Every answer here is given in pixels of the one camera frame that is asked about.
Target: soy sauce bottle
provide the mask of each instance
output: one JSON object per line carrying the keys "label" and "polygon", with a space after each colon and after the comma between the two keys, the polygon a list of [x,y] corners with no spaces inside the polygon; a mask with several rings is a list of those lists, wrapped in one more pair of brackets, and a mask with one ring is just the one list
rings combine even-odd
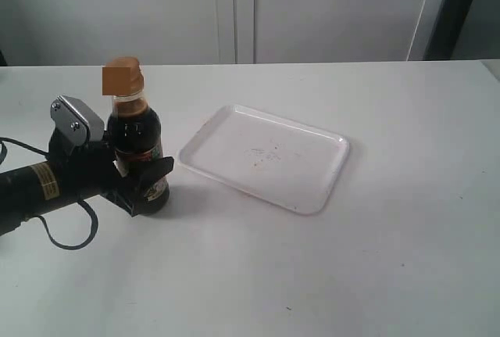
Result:
{"label": "soy sauce bottle", "polygon": [[[163,157],[162,126],[158,115],[146,101],[139,61],[123,57],[114,59],[106,66],[130,68],[130,85],[122,88],[123,95],[112,97],[112,113],[108,119],[108,132],[116,149],[116,165],[125,176],[130,163]],[[135,209],[140,214],[157,212],[165,205],[169,195],[169,185],[164,177],[144,194]]]}

